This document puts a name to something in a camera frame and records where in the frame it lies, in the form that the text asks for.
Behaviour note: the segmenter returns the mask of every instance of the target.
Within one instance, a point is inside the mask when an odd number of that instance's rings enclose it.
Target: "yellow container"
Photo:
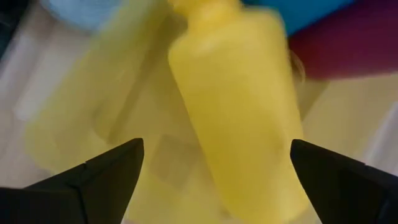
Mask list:
[[[171,0],[188,30],[169,61],[226,208],[244,223],[286,223],[308,199],[292,167],[302,139],[283,24],[238,0]]]

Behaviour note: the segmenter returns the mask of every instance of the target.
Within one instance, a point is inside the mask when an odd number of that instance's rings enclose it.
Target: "blue container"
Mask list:
[[[313,24],[354,0],[243,0],[245,4],[267,6],[279,11],[288,35]]]
[[[122,0],[41,0],[53,16],[88,31],[100,30]]]

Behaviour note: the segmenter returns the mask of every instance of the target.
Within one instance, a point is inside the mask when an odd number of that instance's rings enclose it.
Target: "plastic bottle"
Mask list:
[[[289,159],[302,139],[283,24],[238,0],[170,0],[188,21],[169,62],[221,199],[243,223],[308,207]]]

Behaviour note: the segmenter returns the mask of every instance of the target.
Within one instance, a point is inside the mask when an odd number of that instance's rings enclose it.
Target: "white surface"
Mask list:
[[[25,187],[50,175],[25,153],[25,121],[51,94],[89,38],[54,20],[40,5],[22,22],[0,68],[0,186]]]
[[[356,159],[398,101],[398,74],[334,80],[304,121],[307,141]]]
[[[378,129],[366,151],[364,161],[369,166],[398,175],[398,103],[394,103],[390,112]]]
[[[70,67],[85,51],[90,36],[56,23],[47,46],[32,71],[16,107],[18,119],[27,121],[62,81]]]

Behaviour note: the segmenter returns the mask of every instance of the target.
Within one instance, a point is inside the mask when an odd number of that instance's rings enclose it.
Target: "red container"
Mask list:
[[[358,0],[289,39],[307,77],[398,71],[398,0]]]

